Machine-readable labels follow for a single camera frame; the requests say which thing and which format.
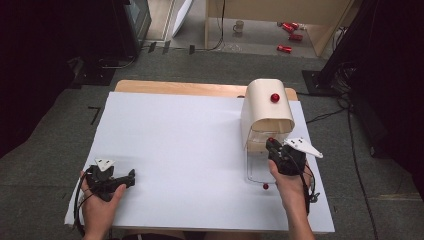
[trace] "red ball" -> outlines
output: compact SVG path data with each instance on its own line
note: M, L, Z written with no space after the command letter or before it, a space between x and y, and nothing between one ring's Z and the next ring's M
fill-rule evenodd
M271 102L276 103L278 101L280 101L280 95L278 95L277 93L273 93L271 95Z

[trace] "gray carpet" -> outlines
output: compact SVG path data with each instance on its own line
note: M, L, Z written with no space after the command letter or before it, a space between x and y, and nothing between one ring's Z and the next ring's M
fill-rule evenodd
M72 190L90 150L109 91L121 79L247 85L278 78L306 92L301 70L320 70L325 60L222 52L143 51L117 70L111 86L66 89L24 144L0 159L0 239L78 239L63 225ZM333 98L299 96L307 120L339 109ZM422 239L424 205L414 195L411 176L389 159L369 156L369 144L356 116L351 117L358 167L379 239ZM308 125L335 224L335 233L317 239L374 239L369 213L355 173L347 112ZM288 239L286 233L263 239Z

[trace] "left hand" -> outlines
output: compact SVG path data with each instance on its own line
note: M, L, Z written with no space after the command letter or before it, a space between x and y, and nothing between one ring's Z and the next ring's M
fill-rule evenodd
M120 185L110 202L105 202L89 190L87 181L84 179L81 190L84 197L88 198L82 205L82 214L84 216L85 236L84 240L103 239L109 228L112 226L115 212L119 201L124 195L126 185Z

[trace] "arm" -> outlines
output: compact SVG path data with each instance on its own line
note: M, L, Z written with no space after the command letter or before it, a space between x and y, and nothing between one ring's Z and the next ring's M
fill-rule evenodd
M280 174L277 165L272 160L268 160L268 164L269 170L276 180L277 188L283 201L283 207L287 213L290 239L315 239L306 213L302 180L299 176ZM309 176L304 174L304 177L306 183L309 185Z
M84 196L88 198L82 205L85 225L83 240L101 240L112 226L116 208L124 195L126 186L125 184L119 186L110 202L105 202L96 195L92 195L86 180L83 181L81 189Z

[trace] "white table surface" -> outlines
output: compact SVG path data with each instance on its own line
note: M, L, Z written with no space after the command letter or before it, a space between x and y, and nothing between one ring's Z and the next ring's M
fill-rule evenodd
M127 189L113 226L288 230L275 185L264 190L247 180L242 105L243 99L230 97L111 92L84 170L98 157L116 160L114 177L135 169L136 184ZM296 126L289 137L310 141L300 102L290 106ZM325 149L318 150L325 157ZM307 159L321 193L311 204L312 230L334 232L316 160ZM74 195L65 224L73 224Z

